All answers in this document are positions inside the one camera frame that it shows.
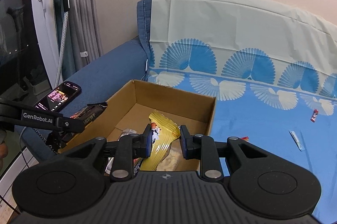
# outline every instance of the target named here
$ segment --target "small red packet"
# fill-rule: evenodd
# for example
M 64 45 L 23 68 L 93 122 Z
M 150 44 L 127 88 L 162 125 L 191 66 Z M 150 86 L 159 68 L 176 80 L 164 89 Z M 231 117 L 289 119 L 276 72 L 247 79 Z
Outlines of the small red packet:
M 314 113 L 312 113 L 312 117 L 311 117 L 310 120 L 311 120 L 312 122 L 315 122 L 315 121 L 316 121 L 317 115 L 318 115 L 318 110 L 315 109 L 315 110 L 314 110 Z

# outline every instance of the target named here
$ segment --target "cardboard box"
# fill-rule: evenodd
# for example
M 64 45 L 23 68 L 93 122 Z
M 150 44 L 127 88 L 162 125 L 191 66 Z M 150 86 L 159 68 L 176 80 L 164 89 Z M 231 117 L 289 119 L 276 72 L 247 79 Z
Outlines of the cardboard box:
M 105 111 L 70 140 L 62 151 L 98 136 L 106 137 L 107 141 L 116 141 L 127 128 L 142 134 L 150 123 L 150 113 L 155 109 L 176 124 L 186 125 L 191 135 L 209 135 L 215 102 L 216 98 L 213 97 L 131 80 L 109 98 Z M 180 149 L 179 140 L 172 143 L 172 148 Z M 176 171 L 197 170 L 198 166 L 198 160 L 184 160 L 181 156 Z

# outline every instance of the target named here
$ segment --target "ribbed black surface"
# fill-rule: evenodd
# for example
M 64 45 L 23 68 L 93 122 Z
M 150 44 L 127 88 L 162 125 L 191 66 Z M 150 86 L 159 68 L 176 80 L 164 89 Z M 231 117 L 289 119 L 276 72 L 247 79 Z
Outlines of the ribbed black surface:
M 14 224 L 314 224 L 307 215 L 293 220 L 264 219 L 238 207 L 222 185 L 205 182 L 196 172 L 139 172 L 128 182 L 114 183 L 89 210 L 62 219 L 23 213 Z

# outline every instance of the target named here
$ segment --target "smartphone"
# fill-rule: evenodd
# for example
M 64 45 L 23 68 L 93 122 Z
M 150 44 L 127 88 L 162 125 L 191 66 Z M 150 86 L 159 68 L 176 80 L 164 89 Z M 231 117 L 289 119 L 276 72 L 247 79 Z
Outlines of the smartphone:
M 35 104 L 36 108 L 59 112 L 74 98 L 76 98 L 82 89 L 79 85 L 70 81 L 65 81 L 51 91 Z

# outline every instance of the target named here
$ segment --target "yellow package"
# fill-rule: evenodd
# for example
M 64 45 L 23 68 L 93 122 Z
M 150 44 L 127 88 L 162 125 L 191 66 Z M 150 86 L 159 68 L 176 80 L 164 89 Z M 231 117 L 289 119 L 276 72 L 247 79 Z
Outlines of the yellow package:
M 180 130 L 172 120 L 154 110 L 150 116 L 152 132 L 152 151 L 149 158 L 143 160 L 141 171 L 156 171 L 157 166 L 170 153 L 171 143 L 180 137 Z

